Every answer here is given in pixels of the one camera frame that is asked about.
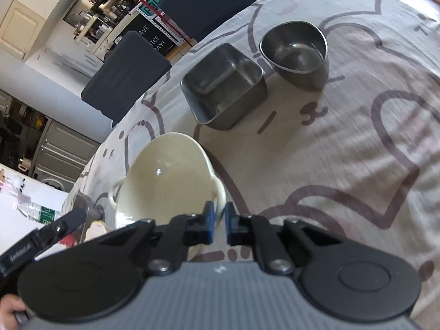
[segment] screw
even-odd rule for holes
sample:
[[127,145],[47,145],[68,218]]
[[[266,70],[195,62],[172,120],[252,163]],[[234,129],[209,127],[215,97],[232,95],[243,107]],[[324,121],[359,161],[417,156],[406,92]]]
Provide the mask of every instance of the screw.
[[284,273],[292,269],[292,264],[284,259],[275,259],[270,262],[269,267],[275,272]]
[[165,259],[154,259],[148,264],[148,268],[153,272],[165,272],[169,269],[169,261]]

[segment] gray gripper base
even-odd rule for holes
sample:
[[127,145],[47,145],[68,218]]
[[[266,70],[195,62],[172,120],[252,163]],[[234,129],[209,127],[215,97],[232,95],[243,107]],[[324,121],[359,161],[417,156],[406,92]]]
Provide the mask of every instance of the gray gripper base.
[[151,277],[125,307],[88,323],[31,319],[23,330],[418,330],[406,317],[347,323],[313,308],[287,277],[254,262],[183,263]]

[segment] round metal bowl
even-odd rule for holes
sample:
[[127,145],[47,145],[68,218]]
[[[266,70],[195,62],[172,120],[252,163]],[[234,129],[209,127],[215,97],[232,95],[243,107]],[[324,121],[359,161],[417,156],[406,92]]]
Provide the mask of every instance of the round metal bowl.
[[300,88],[320,90],[329,72],[327,41],[314,25],[291,21],[272,28],[260,51],[281,77]]

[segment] patterned tablecloth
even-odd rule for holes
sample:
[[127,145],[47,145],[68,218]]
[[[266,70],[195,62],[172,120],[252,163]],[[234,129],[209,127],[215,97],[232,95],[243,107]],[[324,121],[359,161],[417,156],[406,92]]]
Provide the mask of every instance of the patterned tablecloth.
[[[273,26],[318,26],[329,45],[322,93],[297,89],[258,50]],[[169,131],[207,150],[241,214],[297,216],[410,262],[423,281],[413,317],[438,329],[440,311],[440,25],[397,0],[258,0],[189,51],[118,124],[76,182],[114,211],[109,186],[151,140]],[[269,97],[229,131],[197,125],[184,74],[231,43],[264,70]],[[220,229],[198,260],[242,260]]]

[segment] plastic bottle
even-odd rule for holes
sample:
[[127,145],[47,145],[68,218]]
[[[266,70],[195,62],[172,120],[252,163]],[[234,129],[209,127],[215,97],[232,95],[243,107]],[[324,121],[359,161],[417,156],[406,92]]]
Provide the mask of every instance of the plastic bottle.
[[62,216],[60,211],[40,206],[33,202],[19,202],[17,209],[27,218],[41,224],[47,224]]

